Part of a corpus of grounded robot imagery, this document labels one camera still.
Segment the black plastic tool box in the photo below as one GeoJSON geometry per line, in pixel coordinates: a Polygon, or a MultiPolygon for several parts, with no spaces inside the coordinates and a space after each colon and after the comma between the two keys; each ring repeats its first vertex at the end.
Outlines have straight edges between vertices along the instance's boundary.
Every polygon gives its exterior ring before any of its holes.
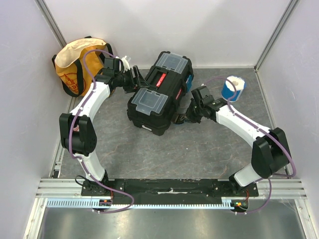
{"type": "Polygon", "coordinates": [[[134,126],[161,136],[169,128],[180,101],[193,81],[189,58],[169,51],[159,54],[146,75],[146,86],[129,99],[127,115],[134,126]]]}

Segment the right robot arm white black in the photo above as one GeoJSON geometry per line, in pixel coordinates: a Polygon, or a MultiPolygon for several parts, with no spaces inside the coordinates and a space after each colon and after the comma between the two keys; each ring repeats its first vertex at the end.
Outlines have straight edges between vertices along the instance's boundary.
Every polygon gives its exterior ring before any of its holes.
{"type": "Polygon", "coordinates": [[[205,85],[191,93],[193,97],[186,113],[175,113],[174,124],[200,123],[202,118],[207,118],[229,128],[252,148],[251,162],[229,177],[228,190],[232,195],[240,196],[251,183],[275,175],[290,163],[292,158],[282,129],[255,123],[223,98],[214,99],[205,85]]]}

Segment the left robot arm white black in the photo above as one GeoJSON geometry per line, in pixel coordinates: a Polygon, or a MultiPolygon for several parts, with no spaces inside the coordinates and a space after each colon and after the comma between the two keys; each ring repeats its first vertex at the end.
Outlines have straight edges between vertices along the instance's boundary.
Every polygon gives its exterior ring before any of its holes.
{"type": "Polygon", "coordinates": [[[93,119],[112,90],[120,87],[130,93],[138,89],[142,77],[139,72],[134,72],[138,68],[131,67],[129,61],[128,56],[106,58],[104,67],[93,76],[90,88],[80,103],[59,118],[62,147],[79,161],[86,179],[94,182],[93,191],[100,196],[109,192],[110,184],[95,151],[97,135],[93,119]]]}

